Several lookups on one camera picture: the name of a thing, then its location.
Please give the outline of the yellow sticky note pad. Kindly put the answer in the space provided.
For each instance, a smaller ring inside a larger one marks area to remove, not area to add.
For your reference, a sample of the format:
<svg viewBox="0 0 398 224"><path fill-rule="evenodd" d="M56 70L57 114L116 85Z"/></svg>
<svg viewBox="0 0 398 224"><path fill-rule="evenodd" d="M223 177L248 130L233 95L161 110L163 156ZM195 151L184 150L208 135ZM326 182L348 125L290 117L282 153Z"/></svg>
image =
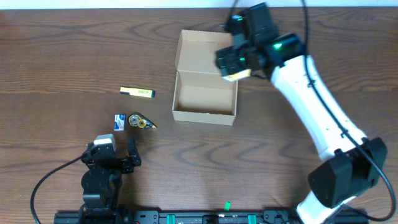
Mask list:
<svg viewBox="0 0 398 224"><path fill-rule="evenodd" d="M251 76L251 69L246 69L232 75L226 75L223 77L223 79L229 82L235 82L250 76Z"/></svg>

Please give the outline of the cardboard box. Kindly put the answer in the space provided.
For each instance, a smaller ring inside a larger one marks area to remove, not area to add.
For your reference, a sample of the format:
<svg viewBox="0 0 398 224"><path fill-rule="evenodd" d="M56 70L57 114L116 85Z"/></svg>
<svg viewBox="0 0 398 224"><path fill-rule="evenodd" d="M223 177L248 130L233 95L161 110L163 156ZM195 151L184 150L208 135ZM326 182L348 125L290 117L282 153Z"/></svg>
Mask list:
<svg viewBox="0 0 398 224"><path fill-rule="evenodd" d="M233 125L238 82L224 80L215 64L216 51L230 45L231 37L225 33L181 31L175 57L174 120Z"/></svg>

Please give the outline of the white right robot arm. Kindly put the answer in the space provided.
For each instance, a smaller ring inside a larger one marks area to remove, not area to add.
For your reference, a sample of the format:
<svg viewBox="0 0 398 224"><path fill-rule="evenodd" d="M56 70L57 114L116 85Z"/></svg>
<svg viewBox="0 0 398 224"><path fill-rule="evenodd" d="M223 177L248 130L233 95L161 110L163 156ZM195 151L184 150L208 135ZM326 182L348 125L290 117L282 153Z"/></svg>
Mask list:
<svg viewBox="0 0 398 224"><path fill-rule="evenodd" d="M271 83L291 104L310 134L322 164L308 176L311 191L296 207L302 223L323 223L346 203L385 179L387 148L368 139L340 108L304 45L290 33L259 44L247 40L217 50L222 77L235 81L272 69Z"/></svg>

